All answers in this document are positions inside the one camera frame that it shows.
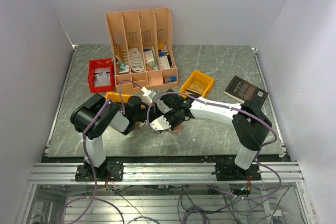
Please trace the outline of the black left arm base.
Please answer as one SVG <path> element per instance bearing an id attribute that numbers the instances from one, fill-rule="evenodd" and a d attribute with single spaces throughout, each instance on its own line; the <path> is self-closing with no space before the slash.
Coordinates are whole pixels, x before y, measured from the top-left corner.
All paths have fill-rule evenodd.
<path id="1" fill-rule="evenodd" d="M 120 182 L 123 179 L 124 166 L 115 160 L 106 160 L 100 167 L 95 167 L 97 181 L 111 181 Z M 93 169 L 90 164 L 84 162 L 84 164 L 77 167 L 75 174 L 75 181 L 77 182 L 93 182 Z"/>

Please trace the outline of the pink leather card holder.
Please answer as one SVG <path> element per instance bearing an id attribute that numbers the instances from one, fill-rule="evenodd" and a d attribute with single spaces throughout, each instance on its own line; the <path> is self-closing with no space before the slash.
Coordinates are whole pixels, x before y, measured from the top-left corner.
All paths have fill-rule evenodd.
<path id="1" fill-rule="evenodd" d="M 182 126 L 183 126 L 183 123 L 177 125 L 174 129 L 169 129 L 169 132 L 173 134 L 177 134 L 181 130 Z"/>

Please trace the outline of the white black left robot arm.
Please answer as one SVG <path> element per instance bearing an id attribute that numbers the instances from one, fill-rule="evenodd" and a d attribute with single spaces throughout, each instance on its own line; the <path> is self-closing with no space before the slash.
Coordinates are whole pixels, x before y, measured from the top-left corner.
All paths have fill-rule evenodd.
<path id="1" fill-rule="evenodd" d="M 137 123 L 144 123 L 147 118 L 156 119 L 163 113 L 154 105 L 150 108 L 150 115 L 147 115 L 150 102 L 150 98 L 132 95 L 122 108 L 121 105 L 107 102 L 103 96 L 94 94 L 73 111 L 70 122 L 85 141 L 85 162 L 92 163 L 88 174 L 94 180 L 102 180 L 107 175 L 107 167 L 103 164 L 106 155 L 102 141 L 107 127 L 127 135 L 135 129 Z"/>

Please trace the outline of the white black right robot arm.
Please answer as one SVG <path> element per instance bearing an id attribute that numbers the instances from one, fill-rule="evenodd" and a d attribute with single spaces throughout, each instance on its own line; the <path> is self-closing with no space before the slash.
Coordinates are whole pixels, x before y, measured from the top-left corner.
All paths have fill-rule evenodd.
<path id="1" fill-rule="evenodd" d="M 250 173 L 250 166 L 261 151 L 272 130 L 272 123 L 251 101 L 223 103 L 196 95 L 173 92 L 162 94 L 160 100 L 170 109 L 151 122 L 156 131 L 174 130 L 189 119 L 207 119 L 221 122 L 234 128 L 240 142 L 240 149 L 231 167 L 236 179 L 244 179 Z"/>

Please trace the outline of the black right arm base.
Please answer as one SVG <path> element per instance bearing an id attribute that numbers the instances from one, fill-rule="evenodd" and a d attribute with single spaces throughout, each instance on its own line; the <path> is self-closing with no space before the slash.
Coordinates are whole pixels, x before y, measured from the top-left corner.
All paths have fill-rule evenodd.
<path id="1" fill-rule="evenodd" d="M 249 178 L 252 181 L 261 180 L 259 166 L 252 164 L 249 169 L 244 170 L 234 163 L 216 163 L 215 171 L 212 174 L 216 175 L 217 181 L 247 181 Z"/>

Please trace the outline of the red plastic bin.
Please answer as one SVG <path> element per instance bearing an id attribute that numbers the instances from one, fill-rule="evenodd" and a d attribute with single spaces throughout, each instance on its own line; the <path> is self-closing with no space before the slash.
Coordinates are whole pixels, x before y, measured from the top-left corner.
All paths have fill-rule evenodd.
<path id="1" fill-rule="evenodd" d="M 88 85 L 91 93 L 114 90 L 114 67 L 111 58 L 89 61 Z"/>

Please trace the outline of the yellow bin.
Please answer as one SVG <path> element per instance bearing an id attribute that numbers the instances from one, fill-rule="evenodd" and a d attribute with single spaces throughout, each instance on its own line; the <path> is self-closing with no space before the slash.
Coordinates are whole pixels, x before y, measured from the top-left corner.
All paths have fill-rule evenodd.
<path id="1" fill-rule="evenodd" d="M 118 92 L 107 92 L 105 95 L 106 100 L 111 100 L 117 103 L 121 103 L 121 101 L 127 103 L 130 97 L 130 94 L 119 94 Z"/>
<path id="2" fill-rule="evenodd" d="M 195 94 L 204 98 L 211 90 L 215 79 L 195 69 L 180 88 L 181 93 Z"/>

